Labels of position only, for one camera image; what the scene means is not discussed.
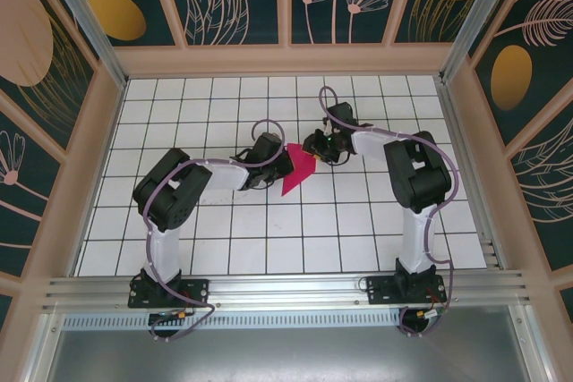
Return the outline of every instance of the white grid floor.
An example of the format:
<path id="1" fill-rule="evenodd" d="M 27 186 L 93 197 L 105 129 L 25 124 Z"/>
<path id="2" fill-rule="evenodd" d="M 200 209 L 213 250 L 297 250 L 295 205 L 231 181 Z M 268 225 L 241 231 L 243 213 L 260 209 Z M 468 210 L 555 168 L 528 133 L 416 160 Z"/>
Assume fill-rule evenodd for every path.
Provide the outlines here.
<path id="1" fill-rule="evenodd" d="M 317 95 L 324 84 L 353 106 L 360 122 L 397 132 L 427 130 L 454 156 L 430 76 L 132 80 L 76 275 L 140 270 L 146 230 L 132 191 L 168 149 L 231 157 L 252 145 L 253 122 L 267 117 L 280 121 L 287 142 L 302 142 L 321 128 Z M 402 209 L 385 163 L 353 156 L 340 167 L 318 164 L 301 187 L 284 198 L 281 190 L 282 181 L 266 191 L 205 191 L 182 228 L 184 274 L 394 269 Z M 463 188 L 440 214 L 436 232 L 436 258 L 452 258 L 456 269 L 485 267 Z"/>

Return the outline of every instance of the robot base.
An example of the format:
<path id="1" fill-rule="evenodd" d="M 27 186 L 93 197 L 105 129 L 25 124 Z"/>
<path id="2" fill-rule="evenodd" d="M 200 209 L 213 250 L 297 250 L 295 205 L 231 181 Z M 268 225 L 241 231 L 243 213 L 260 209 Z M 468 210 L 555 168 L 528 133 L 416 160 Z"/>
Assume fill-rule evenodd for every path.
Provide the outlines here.
<path id="1" fill-rule="evenodd" d="M 397 259 L 394 275 L 367 276 L 365 281 L 369 304 L 432 304 L 432 293 L 441 302 L 447 300 L 444 280 L 434 265 L 410 274 Z"/>
<path id="2" fill-rule="evenodd" d="M 209 298 L 209 280 L 182 279 L 181 271 L 167 283 L 167 286 L 182 295 L 196 301 L 207 302 Z M 127 307 L 130 309 L 164 309 L 164 308 L 194 308 L 189 303 L 177 299 L 165 291 L 161 285 L 141 270 L 140 279 L 130 282 L 130 293 Z"/>

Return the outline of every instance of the yellow oval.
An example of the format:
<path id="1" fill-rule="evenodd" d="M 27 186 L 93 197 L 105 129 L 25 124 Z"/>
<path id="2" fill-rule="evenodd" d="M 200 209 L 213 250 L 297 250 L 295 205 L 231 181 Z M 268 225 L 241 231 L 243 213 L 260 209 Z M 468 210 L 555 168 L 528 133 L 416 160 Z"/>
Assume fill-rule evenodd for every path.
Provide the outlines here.
<path id="1" fill-rule="evenodd" d="M 145 17 L 132 0 L 88 0 L 88 4 L 108 36 L 134 40 L 145 33 Z"/>
<path id="2" fill-rule="evenodd" d="M 0 75 L 25 87 L 44 79 L 52 63 L 50 17 L 40 0 L 0 0 Z"/>
<path id="3" fill-rule="evenodd" d="M 524 48 L 510 45 L 495 59 L 492 70 L 492 98 L 499 109 L 509 111 L 519 105 L 527 93 L 533 65 Z"/>

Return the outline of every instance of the black mounting plate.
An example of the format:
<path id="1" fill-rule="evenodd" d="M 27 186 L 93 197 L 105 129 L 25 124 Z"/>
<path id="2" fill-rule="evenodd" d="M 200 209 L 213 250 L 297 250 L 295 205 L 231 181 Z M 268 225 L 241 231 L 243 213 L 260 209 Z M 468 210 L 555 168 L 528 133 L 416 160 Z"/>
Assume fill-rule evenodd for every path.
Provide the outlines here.
<path id="1" fill-rule="evenodd" d="M 426 288 L 430 288 L 440 301 L 447 300 L 444 280 L 440 275 L 433 275 L 423 282 L 412 283 L 406 296 L 398 290 L 393 275 L 367 276 L 364 281 L 369 304 L 431 304 L 432 296 L 428 294 Z"/>
<path id="2" fill-rule="evenodd" d="M 181 279 L 175 289 L 178 293 L 189 295 L 196 301 L 207 302 L 209 298 L 209 280 L 207 279 Z M 143 280 L 133 280 L 127 307 L 130 309 L 164 309 L 164 308 L 196 308 L 197 306 L 172 297 L 160 289 L 151 289 L 150 284 Z"/>

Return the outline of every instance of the enclosure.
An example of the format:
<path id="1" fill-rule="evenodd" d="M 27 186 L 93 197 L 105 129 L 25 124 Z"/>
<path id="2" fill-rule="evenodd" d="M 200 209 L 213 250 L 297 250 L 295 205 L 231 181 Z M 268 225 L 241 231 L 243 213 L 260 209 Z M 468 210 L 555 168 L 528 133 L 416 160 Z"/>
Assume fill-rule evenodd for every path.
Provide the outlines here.
<path id="1" fill-rule="evenodd" d="M 3 380 L 573 374 L 569 0 L 0 8 Z M 134 188 L 171 148 L 227 159 L 278 133 L 259 120 L 302 144 L 325 126 L 324 86 L 359 124 L 428 131 L 453 160 L 460 189 L 430 249 L 453 266 L 437 266 L 453 282 L 441 327 L 408 338 L 404 303 L 369 304 L 362 282 L 394 272 L 403 210 L 388 163 L 351 156 L 286 194 L 282 179 L 203 192 L 178 258 L 215 311 L 154 343 L 157 310 L 128 307 L 147 259 Z"/>

